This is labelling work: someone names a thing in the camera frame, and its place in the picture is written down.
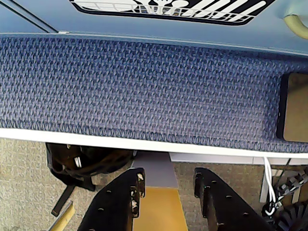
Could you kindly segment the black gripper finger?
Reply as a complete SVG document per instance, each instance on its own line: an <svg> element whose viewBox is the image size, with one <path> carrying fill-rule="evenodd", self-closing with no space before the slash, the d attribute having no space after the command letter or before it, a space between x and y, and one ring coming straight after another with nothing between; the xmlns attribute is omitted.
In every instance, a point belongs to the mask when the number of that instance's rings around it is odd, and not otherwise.
<svg viewBox="0 0 308 231"><path fill-rule="evenodd" d="M130 168L102 188L86 211L79 231L131 231L145 196L145 171Z"/></svg>
<svg viewBox="0 0 308 231"><path fill-rule="evenodd" d="M272 231L255 210L211 170L194 170L194 195L210 231Z"/></svg>

